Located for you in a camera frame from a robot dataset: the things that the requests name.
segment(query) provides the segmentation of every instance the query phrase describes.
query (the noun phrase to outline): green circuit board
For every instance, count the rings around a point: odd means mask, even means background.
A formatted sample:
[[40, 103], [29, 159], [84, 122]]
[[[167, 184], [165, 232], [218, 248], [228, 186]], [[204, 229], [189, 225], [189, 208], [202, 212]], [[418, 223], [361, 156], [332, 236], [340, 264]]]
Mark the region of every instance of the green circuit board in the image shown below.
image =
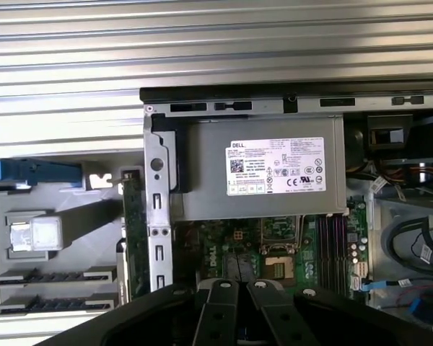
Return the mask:
[[139, 171], [123, 173], [123, 209], [125, 217], [128, 294], [130, 299], [144, 294], [149, 284], [149, 258], [145, 215], [141, 204]]
[[359, 295], [362, 278], [369, 275], [369, 236], [367, 229], [366, 204], [363, 200], [348, 203], [348, 253], [350, 296]]
[[[202, 278], [278, 280], [288, 293], [321, 285], [354, 297], [355, 277], [360, 282], [369, 271], [367, 218], [362, 200], [348, 202], [348, 216], [194, 221], [180, 227], [198, 234]], [[325, 241], [331, 248], [327, 259], [321, 257]]]

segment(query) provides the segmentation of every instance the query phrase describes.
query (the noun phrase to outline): corrugated metal surface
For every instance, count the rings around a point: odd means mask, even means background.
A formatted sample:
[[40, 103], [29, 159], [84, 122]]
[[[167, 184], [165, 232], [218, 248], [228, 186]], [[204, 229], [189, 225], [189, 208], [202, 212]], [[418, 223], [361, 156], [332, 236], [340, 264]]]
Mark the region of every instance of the corrugated metal surface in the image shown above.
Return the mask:
[[141, 147], [141, 87], [408, 75], [433, 0], [0, 0], [0, 156]]

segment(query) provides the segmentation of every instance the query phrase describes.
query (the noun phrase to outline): dell logo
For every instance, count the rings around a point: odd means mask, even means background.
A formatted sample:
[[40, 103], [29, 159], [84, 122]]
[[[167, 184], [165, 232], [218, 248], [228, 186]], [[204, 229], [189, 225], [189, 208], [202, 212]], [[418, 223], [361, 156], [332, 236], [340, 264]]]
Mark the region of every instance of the dell logo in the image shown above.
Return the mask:
[[210, 267], [217, 266], [217, 247], [211, 247], [210, 251]]

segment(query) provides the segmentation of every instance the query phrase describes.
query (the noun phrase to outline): red wire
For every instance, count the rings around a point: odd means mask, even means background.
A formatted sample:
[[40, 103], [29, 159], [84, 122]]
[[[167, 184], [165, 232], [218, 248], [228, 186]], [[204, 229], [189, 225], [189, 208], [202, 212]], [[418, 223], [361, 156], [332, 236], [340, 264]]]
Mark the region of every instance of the red wire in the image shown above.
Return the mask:
[[433, 285], [416, 286], [416, 287], [413, 287], [413, 288], [409, 288], [408, 290], [405, 290], [405, 291], [402, 292], [402, 293], [398, 296], [398, 298], [396, 299], [396, 306], [400, 306], [401, 299], [402, 299], [404, 296], [406, 296], [408, 293], [410, 293], [410, 292], [415, 292], [415, 291], [418, 291], [418, 290], [423, 290], [423, 289], [425, 289], [425, 288], [433, 288]]

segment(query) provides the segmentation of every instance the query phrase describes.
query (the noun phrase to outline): power supply label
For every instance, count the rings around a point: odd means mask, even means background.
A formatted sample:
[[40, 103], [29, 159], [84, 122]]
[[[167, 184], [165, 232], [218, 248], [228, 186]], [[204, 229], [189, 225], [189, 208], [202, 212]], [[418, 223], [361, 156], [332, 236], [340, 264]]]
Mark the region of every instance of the power supply label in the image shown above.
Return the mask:
[[325, 191], [324, 138], [232, 141], [226, 176], [231, 196]]

